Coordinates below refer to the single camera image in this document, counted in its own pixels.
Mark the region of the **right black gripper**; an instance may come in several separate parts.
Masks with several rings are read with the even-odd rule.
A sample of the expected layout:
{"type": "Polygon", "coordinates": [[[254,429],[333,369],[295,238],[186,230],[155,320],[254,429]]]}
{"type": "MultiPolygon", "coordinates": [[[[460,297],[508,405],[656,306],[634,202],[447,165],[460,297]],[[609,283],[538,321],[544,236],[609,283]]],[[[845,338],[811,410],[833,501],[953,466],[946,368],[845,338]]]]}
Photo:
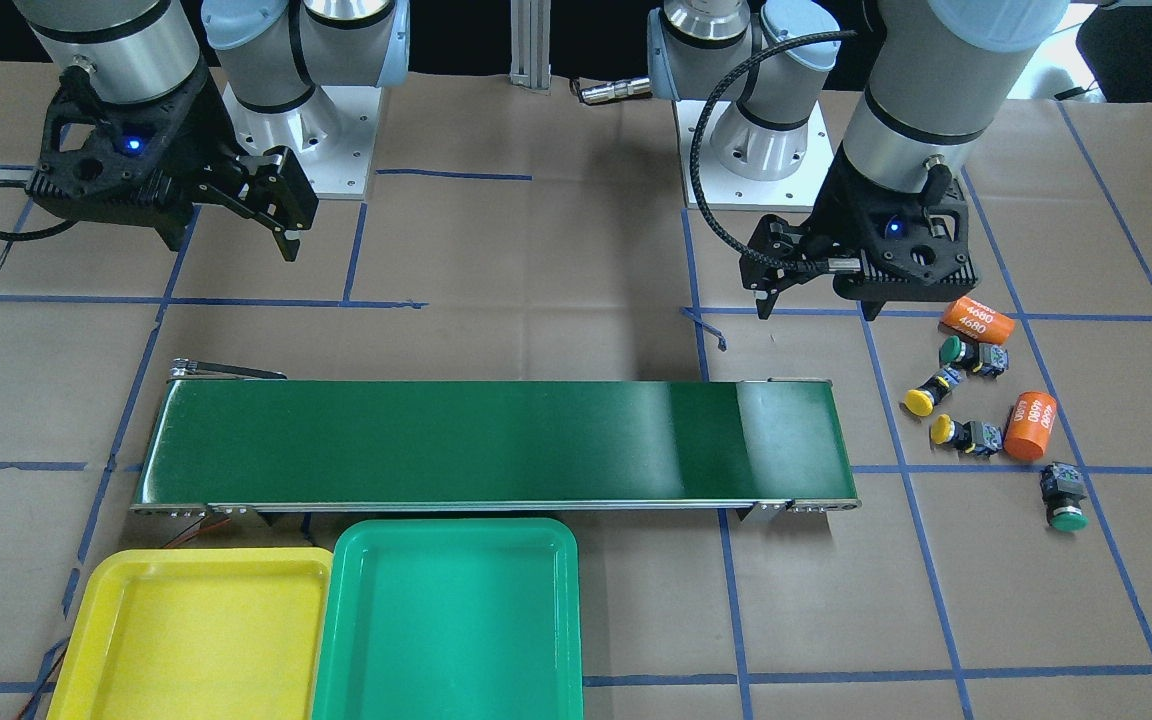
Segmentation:
{"type": "Polygon", "coordinates": [[[101,100],[91,71],[65,68],[26,195],[70,222],[156,229],[172,251],[204,202],[268,229],[287,263],[319,205],[291,149],[243,154],[204,61],[168,94],[132,104],[101,100]]]}

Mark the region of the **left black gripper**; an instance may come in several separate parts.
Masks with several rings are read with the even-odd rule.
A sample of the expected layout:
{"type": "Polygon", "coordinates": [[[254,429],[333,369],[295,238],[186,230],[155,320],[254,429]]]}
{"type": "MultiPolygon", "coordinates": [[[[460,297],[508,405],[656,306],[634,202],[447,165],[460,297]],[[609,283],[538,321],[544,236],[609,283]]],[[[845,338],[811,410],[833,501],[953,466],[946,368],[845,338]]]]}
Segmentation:
{"type": "Polygon", "coordinates": [[[767,320],[791,287],[817,278],[808,260],[858,260],[838,274],[842,300],[861,302],[872,320],[887,302],[950,304],[977,287],[963,187],[940,160],[916,170],[914,192],[887,190],[838,151],[803,228],[765,214],[748,242],[756,316],[767,320]]]}

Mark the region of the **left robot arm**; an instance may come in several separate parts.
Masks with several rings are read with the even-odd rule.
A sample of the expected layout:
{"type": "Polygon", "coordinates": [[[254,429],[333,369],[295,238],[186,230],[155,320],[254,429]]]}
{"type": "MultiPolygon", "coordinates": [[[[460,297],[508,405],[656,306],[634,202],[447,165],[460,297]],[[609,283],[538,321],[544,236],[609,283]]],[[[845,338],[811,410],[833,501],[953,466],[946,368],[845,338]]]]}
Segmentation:
{"type": "Polygon", "coordinates": [[[667,1],[646,22],[652,94],[699,103],[680,129],[685,185],[738,256],[767,319],[827,275],[872,320],[890,302],[937,304],[980,282],[961,169],[1062,1],[881,1],[884,40],[804,222],[764,215],[741,241],[713,211],[714,167],[776,184],[813,158],[810,119],[850,29],[814,1],[667,1]]]}

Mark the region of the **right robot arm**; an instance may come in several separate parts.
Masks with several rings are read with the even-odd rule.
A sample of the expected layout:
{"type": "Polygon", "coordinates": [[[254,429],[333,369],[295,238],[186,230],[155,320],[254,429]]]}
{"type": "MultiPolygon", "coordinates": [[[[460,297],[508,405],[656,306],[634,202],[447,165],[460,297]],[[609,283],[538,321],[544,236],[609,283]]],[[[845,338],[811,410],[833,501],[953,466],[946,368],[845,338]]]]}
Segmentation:
{"type": "Polygon", "coordinates": [[[60,70],[26,195],[65,222],[179,250],[198,205],[268,229],[288,263],[324,199],[366,194],[407,1],[20,1],[60,70]]]}

